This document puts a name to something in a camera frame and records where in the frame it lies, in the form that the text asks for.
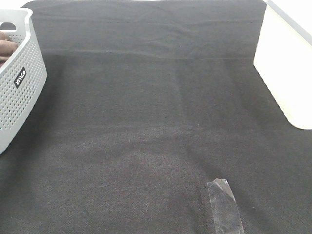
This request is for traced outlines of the white plastic bin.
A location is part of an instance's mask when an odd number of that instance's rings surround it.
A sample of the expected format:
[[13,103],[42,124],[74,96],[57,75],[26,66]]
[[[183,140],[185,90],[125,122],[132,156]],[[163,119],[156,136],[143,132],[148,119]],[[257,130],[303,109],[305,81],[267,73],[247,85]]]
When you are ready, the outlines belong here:
[[312,128],[312,2],[268,0],[253,64],[288,122]]

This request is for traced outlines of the clear tape strip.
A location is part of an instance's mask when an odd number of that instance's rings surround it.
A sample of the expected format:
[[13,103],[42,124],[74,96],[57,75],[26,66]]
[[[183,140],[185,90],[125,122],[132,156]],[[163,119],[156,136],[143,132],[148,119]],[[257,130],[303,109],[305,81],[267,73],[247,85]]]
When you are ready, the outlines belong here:
[[217,234],[244,234],[233,192],[225,179],[208,182],[208,193]]

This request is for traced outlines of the grey perforated plastic basket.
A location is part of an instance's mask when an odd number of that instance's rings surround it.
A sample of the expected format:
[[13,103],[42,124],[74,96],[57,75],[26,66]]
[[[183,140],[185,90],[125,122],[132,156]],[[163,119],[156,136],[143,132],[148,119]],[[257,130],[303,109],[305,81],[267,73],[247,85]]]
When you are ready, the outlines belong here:
[[47,71],[28,8],[1,9],[0,22],[11,23],[5,30],[17,50],[0,68],[0,151],[14,139],[40,96]]

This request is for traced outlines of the black table cloth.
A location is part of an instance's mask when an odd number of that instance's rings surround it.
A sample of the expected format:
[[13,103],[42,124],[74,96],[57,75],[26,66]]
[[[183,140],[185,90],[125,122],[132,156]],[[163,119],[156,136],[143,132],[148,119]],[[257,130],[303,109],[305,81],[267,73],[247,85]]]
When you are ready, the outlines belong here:
[[312,231],[312,134],[253,65],[261,0],[26,4],[47,80],[0,157],[3,234],[213,234],[226,179],[247,234]]

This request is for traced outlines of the brown towel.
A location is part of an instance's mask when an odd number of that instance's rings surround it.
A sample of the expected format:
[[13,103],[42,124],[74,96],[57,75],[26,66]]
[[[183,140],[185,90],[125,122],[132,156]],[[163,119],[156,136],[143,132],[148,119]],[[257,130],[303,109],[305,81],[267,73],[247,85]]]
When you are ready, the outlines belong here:
[[12,54],[17,50],[18,44],[9,39],[9,37],[4,33],[0,32],[0,66],[12,56]]

